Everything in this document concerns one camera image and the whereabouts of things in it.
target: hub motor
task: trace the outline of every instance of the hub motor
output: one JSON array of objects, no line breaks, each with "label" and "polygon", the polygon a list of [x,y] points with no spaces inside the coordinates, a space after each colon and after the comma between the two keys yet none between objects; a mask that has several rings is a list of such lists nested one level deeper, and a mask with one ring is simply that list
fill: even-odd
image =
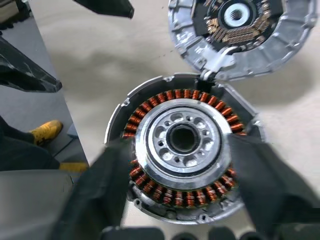
[{"label": "hub motor", "polygon": [[176,224],[202,224],[242,207],[228,134],[264,141],[257,113],[226,81],[271,73],[305,43],[316,0],[170,0],[178,53],[199,74],[156,77],[132,90],[105,143],[134,138],[128,199]]}]

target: black pants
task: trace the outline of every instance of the black pants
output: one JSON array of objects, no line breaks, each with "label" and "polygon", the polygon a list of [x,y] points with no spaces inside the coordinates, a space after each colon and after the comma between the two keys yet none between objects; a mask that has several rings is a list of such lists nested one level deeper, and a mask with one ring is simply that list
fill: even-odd
[{"label": "black pants", "polygon": [[0,116],[0,171],[58,169],[60,163],[33,142],[31,133],[9,126]]}]

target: foot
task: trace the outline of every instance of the foot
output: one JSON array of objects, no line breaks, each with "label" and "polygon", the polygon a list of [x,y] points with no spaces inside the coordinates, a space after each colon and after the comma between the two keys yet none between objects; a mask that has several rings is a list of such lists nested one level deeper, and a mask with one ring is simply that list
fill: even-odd
[{"label": "foot", "polygon": [[44,144],[47,144],[59,135],[62,127],[63,124],[60,121],[53,120],[48,121],[45,124],[30,131],[30,133],[34,137],[34,144],[38,146],[43,146]]},{"label": "foot", "polygon": [[89,168],[85,162],[62,162],[60,163],[60,170],[67,171],[69,173],[83,173]]}]

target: floor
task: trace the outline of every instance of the floor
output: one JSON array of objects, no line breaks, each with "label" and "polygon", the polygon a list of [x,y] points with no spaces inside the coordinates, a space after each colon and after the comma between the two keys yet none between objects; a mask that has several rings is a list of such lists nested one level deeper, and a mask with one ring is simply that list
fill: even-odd
[{"label": "floor", "polygon": [[[33,17],[14,24],[14,28],[2,33],[2,37],[14,47],[57,77]],[[47,150],[60,162],[87,161],[80,141],[67,135],[73,121],[63,89],[57,93],[33,93],[0,86],[0,96],[0,115],[12,127],[29,131],[47,121],[60,120],[64,127],[58,137],[46,146]]]},{"label": "floor", "polygon": [[[131,0],[133,20],[97,15],[73,1],[30,2],[80,140],[92,163],[109,118],[137,85],[159,75],[192,72],[168,33],[167,0]],[[303,49],[276,73],[233,82],[260,112],[270,143],[320,193],[320,24]],[[126,226],[158,226],[167,237],[187,231],[206,239],[209,226],[155,220],[128,205]],[[237,235],[252,226],[244,210],[218,222]]]}]

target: beige floor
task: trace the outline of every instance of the beige floor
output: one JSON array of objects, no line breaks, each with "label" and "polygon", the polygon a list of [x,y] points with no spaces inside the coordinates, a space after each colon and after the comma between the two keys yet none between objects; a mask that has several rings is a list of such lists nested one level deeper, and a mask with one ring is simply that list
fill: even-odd
[{"label": "beige floor", "polygon": [[[31,0],[38,27],[60,77],[83,149],[92,162],[126,93],[153,77],[192,69],[174,49],[167,0],[132,0],[133,20],[96,15],[71,0]],[[320,193],[320,24],[283,69],[232,85],[260,112],[271,144]],[[188,231],[206,239],[209,226],[157,221],[131,204],[127,226],[159,226],[167,237]],[[219,222],[237,234],[250,228],[245,211]]]}]

